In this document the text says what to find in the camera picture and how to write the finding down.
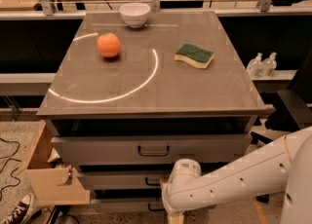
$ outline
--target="cardboard box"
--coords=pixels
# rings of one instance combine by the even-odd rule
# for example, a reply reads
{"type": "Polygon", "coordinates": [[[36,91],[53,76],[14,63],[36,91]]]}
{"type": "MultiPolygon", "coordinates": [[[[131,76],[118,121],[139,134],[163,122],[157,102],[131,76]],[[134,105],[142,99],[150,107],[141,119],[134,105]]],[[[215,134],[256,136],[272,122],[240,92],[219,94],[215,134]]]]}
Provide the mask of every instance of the cardboard box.
{"type": "Polygon", "coordinates": [[[77,179],[75,168],[54,168],[50,157],[52,134],[44,121],[34,133],[17,173],[26,169],[38,205],[83,205],[90,203],[90,191],[77,179]]]}

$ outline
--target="white bottle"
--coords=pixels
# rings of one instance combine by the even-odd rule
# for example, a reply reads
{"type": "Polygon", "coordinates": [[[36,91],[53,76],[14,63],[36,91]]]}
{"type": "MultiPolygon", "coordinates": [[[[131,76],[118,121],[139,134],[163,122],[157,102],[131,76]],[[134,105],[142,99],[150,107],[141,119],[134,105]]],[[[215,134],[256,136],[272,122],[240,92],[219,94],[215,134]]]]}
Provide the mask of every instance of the white bottle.
{"type": "Polygon", "coordinates": [[[260,71],[262,69],[262,53],[257,53],[257,56],[253,58],[248,66],[247,66],[247,72],[252,78],[256,78],[260,75],[260,71]]]}
{"type": "Polygon", "coordinates": [[[261,76],[269,77],[272,76],[273,71],[277,66],[277,62],[275,60],[276,53],[272,53],[270,57],[266,58],[262,63],[262,71],[261,76]]]}

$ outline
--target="white light line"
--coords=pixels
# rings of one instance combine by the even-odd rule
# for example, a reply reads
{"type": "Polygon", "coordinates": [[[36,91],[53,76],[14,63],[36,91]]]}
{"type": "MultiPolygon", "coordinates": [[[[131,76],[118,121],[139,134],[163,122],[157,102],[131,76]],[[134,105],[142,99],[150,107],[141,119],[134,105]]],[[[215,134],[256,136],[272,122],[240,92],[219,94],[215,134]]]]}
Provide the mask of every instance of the white light line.
{"type": "Polygon", "coordinates": [[[64,99],[64,100],[67,100],[67,101],[70,101],[70,102],[75,102],[75,103],[106,103],[106,102],[111,102],[111,101],[114,101],[114,100],[118,100],[118,99],[121,99],[123,97],[126,97],[130,94],[133,94],[135,92],[137,92],[138,90],[142,89],[143,87],[145,87],[150,81],[151,79],[155,76],[156,74],[156,71],[158,69],[158,56],[157,56],[157,53],[156,51],[153,49],[153,54],[154,54],[154,57],[155,57],[155,67],[154,67],[154,70],[153,72],[151,73],[151,75],[147,78],[146,81],[144,81],[141,85],[139,85],[137,88],[127,92],[127,93],[124,93],[124,94],[121,94],[121,95],[118,95],[118,96],[114,96],[114,97],[110,97],[110,98],[107,98],[107,99],[100,99],[100,100],[80,100],[80,99],[75,99],[75,98],[70,98],[70,97],[67,97],[67,96],[63,96],[63,95],[60,95],[56,92],[54,92],[52,89],[49,89],[48,92],[61,98],[61,99],[64,99]]]}
{"type": "Polygon", "coordinates": [[[88,37],[92,37],[92,36],[98,36],[98,34],[97,33],[86,34],[86,35],[83,35],[80,37],[76,37],[73,41],[78,41],[78,40],[88,38],[88,37]]]}

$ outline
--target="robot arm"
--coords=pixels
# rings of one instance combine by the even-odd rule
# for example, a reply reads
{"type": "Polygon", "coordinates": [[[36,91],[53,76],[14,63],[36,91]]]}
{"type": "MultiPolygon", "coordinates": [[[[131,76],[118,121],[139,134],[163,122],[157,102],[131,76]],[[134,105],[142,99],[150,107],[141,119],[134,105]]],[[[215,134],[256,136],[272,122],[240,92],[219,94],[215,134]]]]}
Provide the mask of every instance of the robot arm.
{"type": "Polygon", "coordinates": [[[187,210],[285,191],[304,143],[311,143],[312,148],[312,128],[282,136],[203,176],[197,162],[177,161],[168,181],[162,182],[169,223],[187,210]]]}

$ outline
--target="cabinet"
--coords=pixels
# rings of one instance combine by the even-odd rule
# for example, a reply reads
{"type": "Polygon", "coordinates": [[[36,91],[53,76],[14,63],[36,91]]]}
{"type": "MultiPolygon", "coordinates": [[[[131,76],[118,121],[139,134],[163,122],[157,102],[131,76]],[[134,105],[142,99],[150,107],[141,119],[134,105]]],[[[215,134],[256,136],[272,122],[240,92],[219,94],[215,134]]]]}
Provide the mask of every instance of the cabinet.
{"type": "Polygon", "coordinates": [[[86,15],[37,115],[92,204],[141,211],[163,209],[160,179],[178,159],[206,171],[241,157],[265,111],[215,13],[153,13],[140,29],[105,13],[86,15]],[[122,44],[113,60],[96,49],[107,32],[122,44]],[[210,66],[175,61],[184,43],[214,51],[210,66]]]}

